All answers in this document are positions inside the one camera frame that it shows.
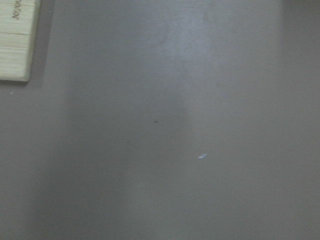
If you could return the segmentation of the wooden cutting board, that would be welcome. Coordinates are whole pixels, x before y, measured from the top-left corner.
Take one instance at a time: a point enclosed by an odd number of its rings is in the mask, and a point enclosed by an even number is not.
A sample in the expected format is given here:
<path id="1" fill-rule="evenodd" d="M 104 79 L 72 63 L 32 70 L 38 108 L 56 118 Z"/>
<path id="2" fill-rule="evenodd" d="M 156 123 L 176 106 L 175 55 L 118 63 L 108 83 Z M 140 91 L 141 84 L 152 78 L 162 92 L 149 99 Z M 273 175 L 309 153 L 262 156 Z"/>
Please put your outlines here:
<path id="1" fill-rule="evenodd" d="M 28 82 L 36 41 L 40 0 L 0 2 L 0 79 Z"/>

